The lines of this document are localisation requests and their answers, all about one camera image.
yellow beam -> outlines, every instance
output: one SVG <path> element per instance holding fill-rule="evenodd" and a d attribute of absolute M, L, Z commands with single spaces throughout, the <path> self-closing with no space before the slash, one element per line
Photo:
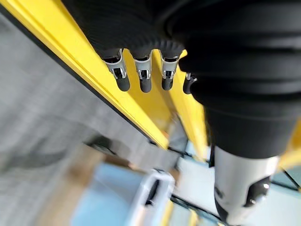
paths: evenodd
<path fill-rule="evenodd" d="M 159 146 L 168 146 L 165 129 L 172 113 L 158 87 L 144 94 L 134 63 L 125 52 L 131 89 L 122 92 L 107 67 L 59 0 L 0 0 L 0 3 L 50 50 L 62 59 Z"/>
<path fill-rule="evenodd" d="M 157 64 L 160 64 L 161 58 L 158 52 L 155 53 L 155 59 Z M 186 73 L 182 72 L 178 67 L 174 77 L 173 88 L 169 91 L 169 94 L 182 121 L 188 139 L 193 143 L 198 154 L 198 160 L 203 161 L 206 158 L 207 147 L 204 110 L 203 106 L 191 94 L 184 94 L 183 84 L 185 76 Z"/>

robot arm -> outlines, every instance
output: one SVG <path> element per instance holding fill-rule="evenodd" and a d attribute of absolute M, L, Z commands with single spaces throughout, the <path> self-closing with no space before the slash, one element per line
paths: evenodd
<path fill-rule="evenodd" d="M 127 91 L 122 49 L 131 51 L 143 92 L 152 49 L 162 88 L 179 66 L 183 90 L 205 109 L 215 148 L 215 203 L 240 225 L 267 195 L 301 113 L 301 2 L 295 0 L 63 0 Z"/>

black fingertip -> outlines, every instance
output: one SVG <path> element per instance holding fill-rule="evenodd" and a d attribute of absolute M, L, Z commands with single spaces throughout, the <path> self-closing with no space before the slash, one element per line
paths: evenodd
<path fill-rule="evenodd" d="M 168 77 L 166 79 L 162 78 L 162 88 L 166 91 L 170 90 L 173 87 L 173 82 L 174 80 Z"/>
<path fill-rule="evenodd" d="M 143 93 L 151 91 L 151 79 L 140 79 L 140 89 Z"/>
<path fill-rule="evenodd" d="M 121 91 L 128 91 L 130 89 L 130 81 L 128 77 L 125 77 L 124 79 L 116 79 L 117 85 Z"/>
<path fill-rule="evenodd" d="M 183 84 L 183 92 L 185 93 L 185 94 L 190 94 L 191 92 L 190 92 L 190 86 L 192 85 L 192 83 L 193 83 L 193 80 L 188 80 L 188 79 L 186 79 L 185 78 L 185 80 L 184 80 L 184 84 Z"/>

gray floor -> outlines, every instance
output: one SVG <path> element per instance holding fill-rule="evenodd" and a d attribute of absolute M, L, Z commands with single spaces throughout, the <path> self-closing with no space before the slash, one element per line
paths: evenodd
<path fill-rule="evenodd" d="M 173 165 L 0 15 L 0 225 L 32 225 L 72 151 L 95 134 L 144 168 Z"/>

black robotic finger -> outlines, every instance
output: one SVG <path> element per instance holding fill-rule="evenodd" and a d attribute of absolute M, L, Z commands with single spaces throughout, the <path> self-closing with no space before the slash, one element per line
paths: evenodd
<path fill-rule="evenodd" d="M 190 92 L 190 86 L 195 81 L 197 81 L 197 78 L 195 76 L 191 75 L 191 73 L 186 73 L 184 84 L 183 84 L 183 92 L 185 94 L 190 94 L 191 93 Z"/>
<path fill-rule="evenodd" d="M 122 49 L 107 50 L 101 55 L 101 58 L 116 79 L 118 88 L 124 92 L 128 91 L 130 89 L 130 82 L 127 76 L 127 68 L 123 59 Z"/>
<path fill-rule="evenodd" d="M 140 89 L 144 93 L 151 91 L 151 49 L 131 50 L 139 76 Z"/>
<path fill-rule="evenodd" d="M 162 68 L 162 88 L 164 90 L 170 90 L 173 87 L 174 75 L 177 69 L 181 52 L 171 53 L 161 50 L 160 53 Z"/>

